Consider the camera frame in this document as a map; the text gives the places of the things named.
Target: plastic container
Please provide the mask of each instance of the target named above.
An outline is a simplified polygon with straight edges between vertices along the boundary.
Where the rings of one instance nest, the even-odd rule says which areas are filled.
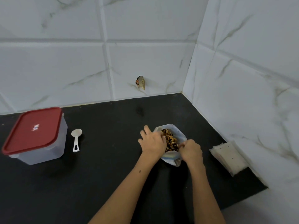
[[[6,139],[2,153],[29,165],[61,157],[68,129],[63,115],[59,107],[23,113]]]

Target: dried food pieces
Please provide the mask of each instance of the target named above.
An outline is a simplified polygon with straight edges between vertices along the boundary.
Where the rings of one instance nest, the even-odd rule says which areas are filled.
[[[178,145],[177,145],[178,140],[173,137],[173,134],[170,132],[170,130],[163,129],[162,133],[163,133],[163,136],[166,137],[166,143],[167,143],[165,152],[170,152],[170,151],[178,152]]]

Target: white sticker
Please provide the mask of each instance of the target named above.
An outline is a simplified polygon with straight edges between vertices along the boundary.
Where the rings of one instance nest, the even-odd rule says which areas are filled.
[[[33,127],[33,131],[37,131],[37,129],[38,129],[38,126],[39,126],[39,124],[37,124],[37,125],[34,125],[34,127]]]

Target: white tile wall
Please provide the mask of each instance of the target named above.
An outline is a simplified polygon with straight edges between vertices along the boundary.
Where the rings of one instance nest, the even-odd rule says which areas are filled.
[[[227,223],[299,219],[299,0],[209,0],[183,92],[269,186]]]
[[[181,92],[207,1],[0,0],[0,114]]]

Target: person's right hand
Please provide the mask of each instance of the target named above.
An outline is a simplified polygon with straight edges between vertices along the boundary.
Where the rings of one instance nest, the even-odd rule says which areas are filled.
[[[203,165],[202,150],[194,140],[186,140],[179,144],[179,152],[188,166]]]

